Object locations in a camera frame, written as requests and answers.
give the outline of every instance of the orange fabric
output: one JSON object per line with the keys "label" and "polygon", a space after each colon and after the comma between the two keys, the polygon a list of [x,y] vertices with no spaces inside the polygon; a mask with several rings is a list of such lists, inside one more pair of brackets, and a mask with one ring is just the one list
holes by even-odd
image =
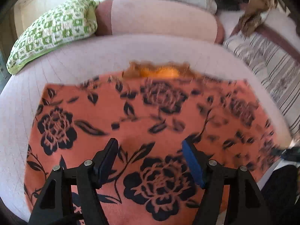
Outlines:
{"label": "orange fabric", "polygon": [[204,191],[182,155],[188,136],[222,165],[246,165],[256,181],[275,161],[273,127],[245,81],[103,76],[80,86],[47,84],[28,146],[28,205],[32,210],[54,165],[77,167],[116,138],[112,173],[97,191],[108,222],[191,224]]}

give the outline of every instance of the pink cushion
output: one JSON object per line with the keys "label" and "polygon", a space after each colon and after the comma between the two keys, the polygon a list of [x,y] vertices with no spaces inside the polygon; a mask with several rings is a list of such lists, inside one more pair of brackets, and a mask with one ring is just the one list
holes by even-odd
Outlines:
{"label": "pink cushion", "polygon": [[222,43],[224,28],[206,10],[171,0],[105,0],[96,35],[161,34]]}

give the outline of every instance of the wall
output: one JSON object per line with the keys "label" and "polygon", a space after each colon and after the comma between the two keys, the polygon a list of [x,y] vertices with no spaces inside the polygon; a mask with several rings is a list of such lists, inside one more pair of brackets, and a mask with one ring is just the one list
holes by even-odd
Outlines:
{"label": "wall", "polygon": [[11,9],[0,22],[0,93],[11,77],[6,69],[6,62],[16,40],[14,11]]}

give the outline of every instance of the black flower pattern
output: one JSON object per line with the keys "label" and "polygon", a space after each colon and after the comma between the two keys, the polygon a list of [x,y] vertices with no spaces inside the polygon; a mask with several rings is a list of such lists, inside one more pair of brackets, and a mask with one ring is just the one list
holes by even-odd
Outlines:
{"label": "black flower pattern", "polygon": [[232,98],[229,104],[231,113],[239,118],[246,127],[251,127],[252,122],[255,120],[253,111],[255,108],[257,107],[238,98]]}
{"label": "black flower pattern", "polygon": [[188,98],[180,89],[174,89],[164,81],[146,81],[140,91],[145,104],[157,106],[167,114],[179,113],[183,102]]}
{"label": "black flower pattern", "polygon": [[40,144],[48,156],[52,155],[57,147],[70,149],[73,146],[77,133],[72,127],[72,117],[73,115],[63,108],[55,107],[38,122],[37,127],[43,135]]}
{"label": "black flower pattern", "polygon": [[140,170],[124,178],[124,196],[145,205],[157,221],[176,215],[180,201],[196,194],[192,175],[182,157],[167,156],[165,160],[147,157]]}

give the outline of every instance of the white upholstery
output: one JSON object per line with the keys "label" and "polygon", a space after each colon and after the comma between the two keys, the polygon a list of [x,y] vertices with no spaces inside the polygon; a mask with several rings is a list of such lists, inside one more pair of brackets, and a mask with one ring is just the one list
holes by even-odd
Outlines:
{"label": "white upholstery", "polygon": [[30,62],[12,76],[0,95],[0,196],[5,205],[28,221],[23,191],[27,142],[46,83],[78,84],[95,75],[120,71],[131,60],[189,62],[193,69],[227,79],[248,79],[277,129],[278,143],[291,142],[281,113],[255,75],[218,45],[199,40],[124,35],[92,37],[65,45]]}

